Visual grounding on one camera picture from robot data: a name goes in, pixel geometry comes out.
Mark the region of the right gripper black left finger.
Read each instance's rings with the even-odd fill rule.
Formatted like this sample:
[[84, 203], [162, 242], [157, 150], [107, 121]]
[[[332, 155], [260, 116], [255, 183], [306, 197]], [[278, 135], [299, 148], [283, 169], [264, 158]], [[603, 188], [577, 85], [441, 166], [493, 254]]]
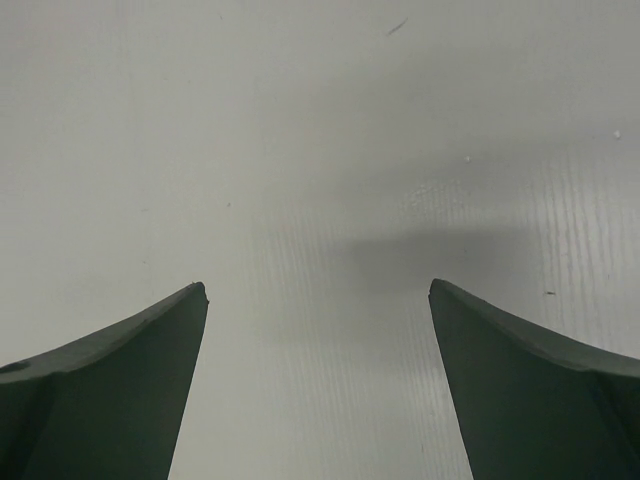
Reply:
[[192, 283], [2, 366], [2, 478], [168, 478], [208, 304], [203, 283]]

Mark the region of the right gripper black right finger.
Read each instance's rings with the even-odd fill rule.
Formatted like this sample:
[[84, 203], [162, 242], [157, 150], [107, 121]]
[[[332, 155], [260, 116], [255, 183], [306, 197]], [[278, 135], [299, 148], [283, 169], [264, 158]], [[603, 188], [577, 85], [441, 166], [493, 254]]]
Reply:
[[441, 279], [432, 320], [476, 479], [636, 479], [639, 362]]

